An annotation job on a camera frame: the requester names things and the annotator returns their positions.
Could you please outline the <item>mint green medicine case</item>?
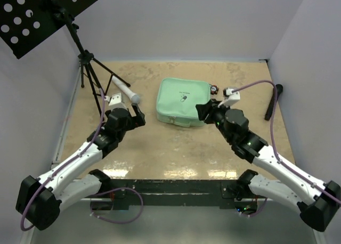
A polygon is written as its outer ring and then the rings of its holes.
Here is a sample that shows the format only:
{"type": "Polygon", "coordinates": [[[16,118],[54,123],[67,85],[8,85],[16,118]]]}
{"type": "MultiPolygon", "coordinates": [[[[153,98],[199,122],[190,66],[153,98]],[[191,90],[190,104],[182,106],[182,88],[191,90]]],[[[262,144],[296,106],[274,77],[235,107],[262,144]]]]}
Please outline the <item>mint green medicine case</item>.
{"type": "Polygon", "coordinates": [[[156,115],[160,122],[181,127],[202,127],[197,104],[210,100],[210,85],[199,80],[165,78],[162,80],[157,100],[156,115]]]}

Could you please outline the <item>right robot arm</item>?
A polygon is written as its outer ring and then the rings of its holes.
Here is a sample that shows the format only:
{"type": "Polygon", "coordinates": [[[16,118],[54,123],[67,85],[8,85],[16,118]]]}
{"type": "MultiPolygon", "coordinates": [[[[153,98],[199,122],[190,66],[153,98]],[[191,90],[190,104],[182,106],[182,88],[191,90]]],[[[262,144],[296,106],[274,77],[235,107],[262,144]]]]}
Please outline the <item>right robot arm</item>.
{"type": "Polygon", "coordinates": [[[312,229],[324,232],[340,208],[340,185],[328,183],[299,169],[279,155],[275,148],[252,132],[243,111],[209,100],[197,104],[199,120],[214,124],[232,151],[240,159],[254,164],[277,178],[269,181],[260,175],[238,183],[238,193],[245,198],[252,194],[273,199],[297,211],[312,229]]]}

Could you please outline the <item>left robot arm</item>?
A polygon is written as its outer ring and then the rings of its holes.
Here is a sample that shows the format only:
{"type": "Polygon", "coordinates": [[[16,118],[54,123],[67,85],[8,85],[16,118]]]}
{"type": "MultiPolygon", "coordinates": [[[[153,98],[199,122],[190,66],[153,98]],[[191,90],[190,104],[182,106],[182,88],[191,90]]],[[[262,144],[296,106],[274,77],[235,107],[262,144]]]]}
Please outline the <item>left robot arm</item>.
{"type": "Polygon", "coordinates": [[[110,177],[96,169],[81,180],[76,177],[115,150],[126,132],[145,125],[145,115],[132,103],[135,115],[127,108],[115,107],[102,114],[98,128],[64,162],[34,178],[26,177],[20,185],[16,210],[22,215],[20,227],[45,230],[60,213],[86,197],[105,197],[110,192],[110,177]]]}

